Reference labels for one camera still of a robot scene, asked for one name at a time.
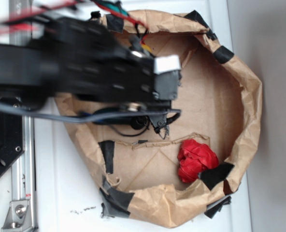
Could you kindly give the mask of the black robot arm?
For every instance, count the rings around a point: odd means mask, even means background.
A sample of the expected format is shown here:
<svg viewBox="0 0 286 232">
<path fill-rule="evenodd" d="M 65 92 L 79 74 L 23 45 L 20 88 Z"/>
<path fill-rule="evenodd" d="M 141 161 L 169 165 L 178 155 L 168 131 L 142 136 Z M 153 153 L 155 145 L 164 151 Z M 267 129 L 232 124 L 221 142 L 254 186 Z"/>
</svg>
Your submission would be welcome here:
<svg viewBox="0 0 286 232">
<path fill-rule="evenodd" d="M 0 97 L 20 97 L 33 108 L 59 93 L 170 107 L 178 96 L 179 58 L 155 57 L 136 39 L 131 43 L 121 44 L 94 21 L 50 20 L 44 34 L 25 46 L 0 44 Z"/>
</svg>

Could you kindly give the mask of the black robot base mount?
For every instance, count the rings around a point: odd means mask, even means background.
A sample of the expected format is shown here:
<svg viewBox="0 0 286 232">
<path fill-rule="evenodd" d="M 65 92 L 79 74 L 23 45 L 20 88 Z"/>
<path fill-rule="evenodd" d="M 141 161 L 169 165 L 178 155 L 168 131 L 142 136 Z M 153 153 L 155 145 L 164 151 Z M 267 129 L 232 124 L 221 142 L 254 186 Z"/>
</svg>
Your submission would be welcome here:
<svg viewBox="0 0 286 232">
<path fill-rule="evenodd" d="M 23 151 L 22 116 L 0 112 L 0 178 Z"/>
</svg>

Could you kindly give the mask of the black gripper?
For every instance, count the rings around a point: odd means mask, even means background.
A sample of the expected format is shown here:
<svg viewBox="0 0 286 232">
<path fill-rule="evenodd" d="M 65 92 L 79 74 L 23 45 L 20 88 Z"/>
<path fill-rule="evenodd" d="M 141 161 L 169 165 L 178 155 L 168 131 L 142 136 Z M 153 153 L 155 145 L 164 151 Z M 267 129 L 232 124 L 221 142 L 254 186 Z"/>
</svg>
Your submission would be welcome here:
<svg viewBox="0 0 286 232">
<path fill-rule="evenodd" d="M 120 44 L 94 49 L 94 100 L 171 107 L 178 97 L 181 64 L 176 54 L 155 57 Z"/>
</svg>

